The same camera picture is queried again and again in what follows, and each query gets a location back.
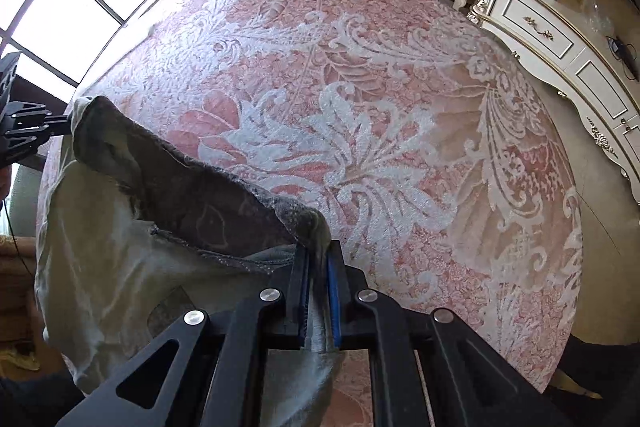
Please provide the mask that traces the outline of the white ornate tv cabinet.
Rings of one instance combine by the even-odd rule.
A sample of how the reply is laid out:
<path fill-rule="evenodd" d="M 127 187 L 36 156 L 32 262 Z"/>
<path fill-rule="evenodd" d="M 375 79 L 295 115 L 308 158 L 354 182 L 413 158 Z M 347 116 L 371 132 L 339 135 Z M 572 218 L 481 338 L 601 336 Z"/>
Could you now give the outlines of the white ornate tv cabinet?
<path fill-rule="evenodd" d="M 577 0 L 477 0 L 469 19 L 577 109 L 582 127 L 639 198 L 639 86 Z"/>

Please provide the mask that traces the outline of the pink white lace tablecloth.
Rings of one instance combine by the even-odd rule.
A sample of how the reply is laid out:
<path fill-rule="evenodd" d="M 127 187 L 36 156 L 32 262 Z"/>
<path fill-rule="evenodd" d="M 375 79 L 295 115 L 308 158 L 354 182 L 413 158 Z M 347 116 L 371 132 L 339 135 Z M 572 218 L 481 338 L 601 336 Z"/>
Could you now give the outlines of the pink white lace tablecloth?
<path fill-rule="evenodd" d="M 318 210 L 403 308 L 447 308 L 537 391 L 575 311 L 582 230 L 562 141 L 509 50 L 440 0 L 181 0 L 78 98 Z M 375 425 L 342 351 L 318 426 Z"/>

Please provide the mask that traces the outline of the light green fleece sweater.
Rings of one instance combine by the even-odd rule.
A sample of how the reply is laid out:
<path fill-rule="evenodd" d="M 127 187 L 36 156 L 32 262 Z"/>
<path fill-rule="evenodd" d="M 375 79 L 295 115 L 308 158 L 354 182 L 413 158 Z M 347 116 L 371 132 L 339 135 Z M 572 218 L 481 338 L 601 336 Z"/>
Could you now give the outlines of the light green fleece sweater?
<path fill-rule="evenodd" d="M 233 310 L 303 246 L 306 335 L 298 350 L 269 351 L 258 426 L 320 425 L 342 363 L 324 295 L 331 233 L 322 214 L 186 156 L 104 96 L 78 98 L 68 117 L 43 204 L 35 293 L 78 404 L 186 312 Z"/>

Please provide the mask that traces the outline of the clear plastic wrap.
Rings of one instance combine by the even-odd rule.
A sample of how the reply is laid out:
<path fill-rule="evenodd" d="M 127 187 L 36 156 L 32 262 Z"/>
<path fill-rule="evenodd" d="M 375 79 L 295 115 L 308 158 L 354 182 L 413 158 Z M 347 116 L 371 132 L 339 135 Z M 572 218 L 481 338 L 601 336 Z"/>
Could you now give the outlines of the clear plastic wrap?
<path fill-rule="evenodd" d="M 582 0 L 580 9 L 589 27 L 594 32 L 605 37 L 614 36 L 615 28 L 612 20 L 603 11 L 599 0 Z"/>

